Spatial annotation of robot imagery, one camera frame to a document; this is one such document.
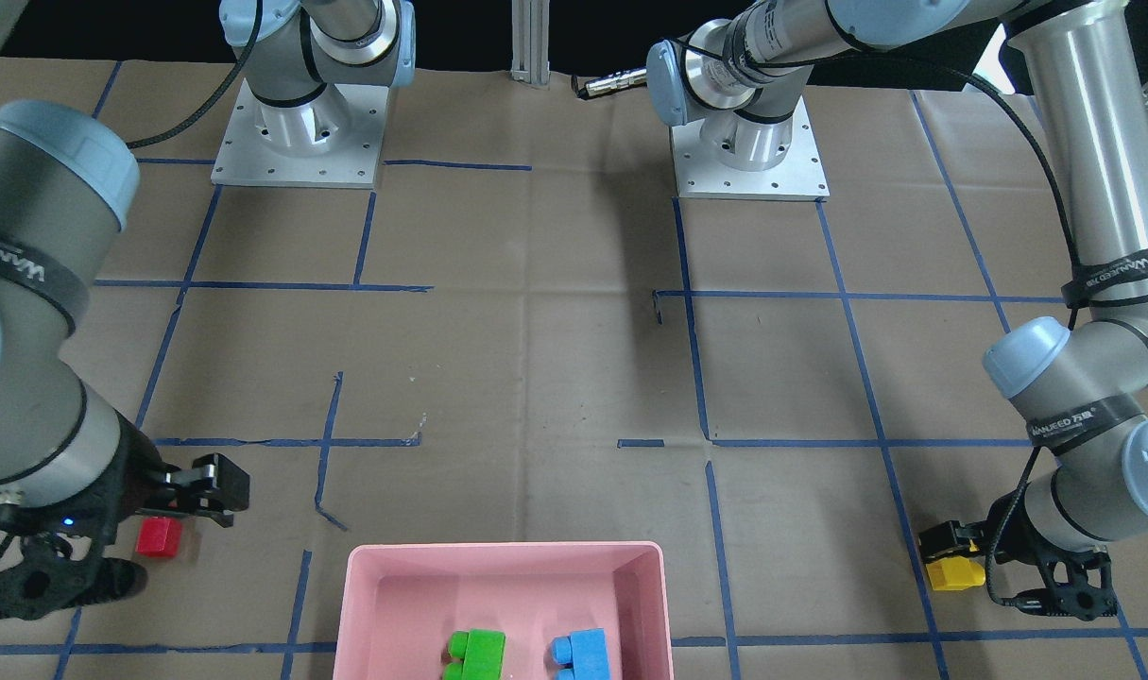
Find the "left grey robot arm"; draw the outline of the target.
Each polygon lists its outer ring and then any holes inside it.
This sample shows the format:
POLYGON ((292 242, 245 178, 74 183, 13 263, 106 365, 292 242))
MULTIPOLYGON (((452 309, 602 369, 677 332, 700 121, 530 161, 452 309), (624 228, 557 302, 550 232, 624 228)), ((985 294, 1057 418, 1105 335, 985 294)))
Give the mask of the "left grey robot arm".
POLYGON ((1063 248, 996 105, 889 75, 807 93, 827 201, 665 208, 678 275, 653 331, 683 332, 708 512, 660 513, 677 646, 1108 636, 925 584, 917 531, 1019 476, 1019 418, 978 358, 1062 315, 1063 248))

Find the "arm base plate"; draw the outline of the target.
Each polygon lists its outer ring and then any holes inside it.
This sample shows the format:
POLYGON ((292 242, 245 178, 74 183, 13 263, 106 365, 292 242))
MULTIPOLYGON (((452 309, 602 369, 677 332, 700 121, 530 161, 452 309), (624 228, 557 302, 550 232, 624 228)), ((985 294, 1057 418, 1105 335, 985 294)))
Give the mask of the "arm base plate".
POLYGON ((831 195, 802 99, 776 124, 712 113, 669 133, 680 198, 823 202, 831 195))
POLYGON ((374 190, 391 88, 331 85, 313 102, 271 107, 238 91, 211 178, 242 188, 374 190))

